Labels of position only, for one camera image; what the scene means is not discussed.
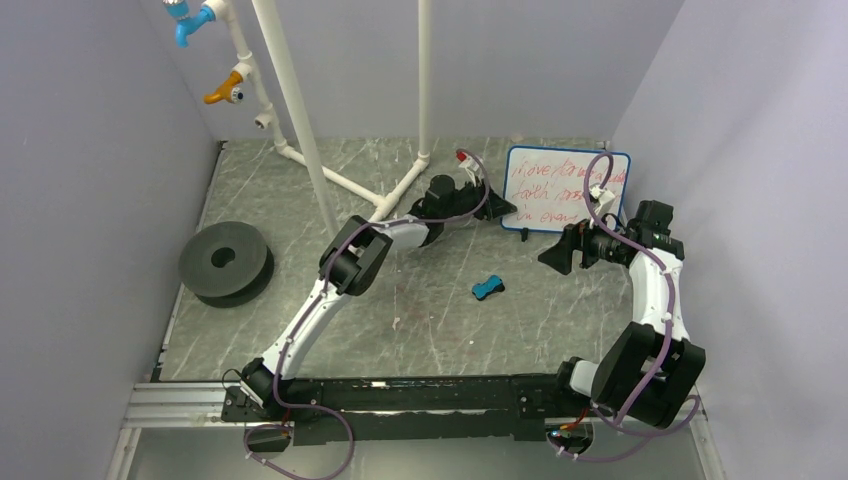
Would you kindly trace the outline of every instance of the white wall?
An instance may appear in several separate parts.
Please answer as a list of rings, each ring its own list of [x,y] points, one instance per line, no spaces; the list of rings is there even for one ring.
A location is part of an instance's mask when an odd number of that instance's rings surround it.
[[[103,478],[215,142],[135,1],[0,15],[0,477]]]
[[[216,138],[265,135],[253,99],[202,104],[236,61],[226,26],[206,25],[179,49],[162,2],[141,1]],[[192,12],[200,3],[189,0]],[[417,134],[415,0],[277,3],[316,135]],[[682,3],[434,1],[434,133],[609,139]],[[290,135],[251,2],[236,4]]]
[[[687,0],[614,136],[675,207],[730,478],[844,478],[848,4]]]

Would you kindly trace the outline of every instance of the white pipe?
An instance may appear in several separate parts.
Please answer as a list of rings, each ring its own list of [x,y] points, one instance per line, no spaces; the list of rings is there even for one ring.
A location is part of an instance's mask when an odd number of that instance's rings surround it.
[[[403,196],[404,192],[409,189],[412,182],[415,181],[418,175],[423,172],[425,168],[427,168],[427,160],[420,158],[415,160],[415,163],[412,164],[412,168],[406,172],[406,175],[403,176],[395,189],[386,195],[385,201],[377,205],[377,210],[374,211],[374,214],[371,215],[371,218],[368,219],[368,221],[379,222],[386,218],[386,216],[397,206],[400,201],[400,197]]]
[[[303,155],[290,145],[282,149],[278,149],[277,153],[286,158],[290,158],[301,165],[306,165],[306,159],[303,158]],[[327,180],[337,184],[342,188],[349,190],[352,193],[355,193],[356,195],[359,195],[365,200],[368,200],[369,202],[374,204],[375,207],[383,204],[385,199],[382,196],[377,195],[376,193],[372,192],[371,190],[368,190],[367,188],[352,180],[348,180],[347,178],[339,175],[338,173],[330,170],[327,167],[321,168],[323,169],[324,176],[327,177]]]
[[[335,207],[330,199],[330,190],[322,171],[318,146],[315,144],[315,137],[312,135],[312,125],[309,124],[309,116],[306,113],[306,106],[303,104],[300,84],[297,81],[291,52],[283,33],[283,25],[277,13],[277,5],[275,0],[253,0],[253,8],[256,10],[259,28],[265,37],[271,63],[274,65],[277,80],[280,82],[280,89],[283,91],[283,97],[285,97],[286,105],[288,105],[295,135],[297,135],[303,149],[306,169],[309,171],[312,188],[318,198],[318,209],[321,211],[321,216],[324,217],[327,234],[330,238],[334,238],[339,231],[339,222],[336,218]]]
[[[418,159],[430,161],[430,45],[433,9],[430,0],[418,0]]]
[[[204,2],[204,5],[209,6],[215,12],[216,19],[226,22],[227,29],[230,31],[230,37],[233,39],[233,46],[236,48],[236,55],[239,62],[248,66],[248,74],[242,76],[247,77],[250,83],[253,84],[253,90],[256,92],[256,100],[259,102],[259,106],[262,107],[262,112],[259,115],[271,117],[271,121],[268,124],[274,135],[274,146],[278,149],[285,148],[287,145],[286,137],[283,136],[283,131],[280,129],[280,120],[277,111],[268,97],[268,91],[265,90],[265,83],[262,82],[262,73],[259,71],[259,65],[257,65],[256,59],[253,58],[253,52],[250,51],[250,47],[247,46],[247,39],[244,38],[235,6],[230,0],[207,0]]]

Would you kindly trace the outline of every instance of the whiteboard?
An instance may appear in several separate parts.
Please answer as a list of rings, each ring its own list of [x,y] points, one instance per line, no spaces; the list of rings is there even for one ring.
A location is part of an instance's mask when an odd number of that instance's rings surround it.
[[[501,226],[510,230],[528,228],[538,232],[562,232],[569,223],[589,218],[583,200],[586,167],[600,150],[529,147],[516,145],[506,160],[504,199],[518,212],[501,218]],[[621,212],[621,199],[630,170],[630,156],[611,152],[613,170],[607,188],[615,194],[610,212]],[[595,164],[590,184],[600,183],[608,158]]]

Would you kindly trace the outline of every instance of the floor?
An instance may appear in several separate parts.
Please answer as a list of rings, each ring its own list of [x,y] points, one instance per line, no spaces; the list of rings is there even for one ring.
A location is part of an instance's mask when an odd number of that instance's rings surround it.
[[[588,139],[525,139],[526,145],[593,148]],[[438,173],[466,178],[454,150],[482,154],[502,192],[505,138],[439,138],[432,161],[403,197],[406,213]],[[325,139],[322,162],[378,193],[415,159],[417,140]],[[204,225],[239,220],[264,235],[276,257],[267,290],[233,309],[214,309],[184,291],[167,345],[163,380],[218,379],[261,354],[303,303],[329,237],[304,167],[269,141],[225,145]],[[340,223],[373,207],[330,184]],[[390,255],[370,290],[342,310],[307,355],[300,377],[486,375],[555,372],[572,356],[599,361],[630,320],[624,268],[598,263],[564,277],[536,261],[555,234],[526,243],[498,223],[448,227],[432,245]],[[471,286],[491,274],[506,291],[478,302]]]

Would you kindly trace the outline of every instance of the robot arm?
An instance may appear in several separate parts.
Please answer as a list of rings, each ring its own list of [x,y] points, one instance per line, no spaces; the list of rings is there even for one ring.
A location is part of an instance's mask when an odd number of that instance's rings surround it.
[[[253,359],[242,370],[242,391],[266,411],[270,410],[269,413],[277,409],[273,382],[278,364],[281,363],[282,392],[294,381],[307,352],[330,320],[352,297],[368,290],[390,252],[432,243],[444,231],[444,223],[438,220],[472,211],[480,204],[485,190],[477,181],[466,182],[457,189],[453,178],[437,175],[431,179],[425,196],[413,204],[409,214],[388,222],[390,226],[369,226],[359,216],[348,220],[321,255],[318,279],[294,319],[261,357]],[[474,216],[480,220],[493,220],[516,210],[514,205],[490,190],[483,207]],[[426,220],[436,222],[424,223]],[[354,234],[356,236],[349,247],[344,247]],[[281,353],[285,355],[282,362]]]
[[[672,212],[669,205],[643,201],[636,216],[620,232],[662,260],[675,289],[672,338],[661,374],[651,379],[628,411],[657,428],[666,428],[674,420],[706,359],[704,350],[689,342],[683,326],[678,287],[683,244],[670,237]],[[581,268],[589,268],[600,259],[628,267],[633,281],[633,319],[599,364],[574,357],[560,367],[558,383],[565,391],[618,411],[644,376],[645,362],[656,360],[661,349],[668,282],[665,272],[648,255],[616,240],[589,220],[567,225],[560,241],[539,255],[539,261],[568,275],[575,250],[582,252]]]

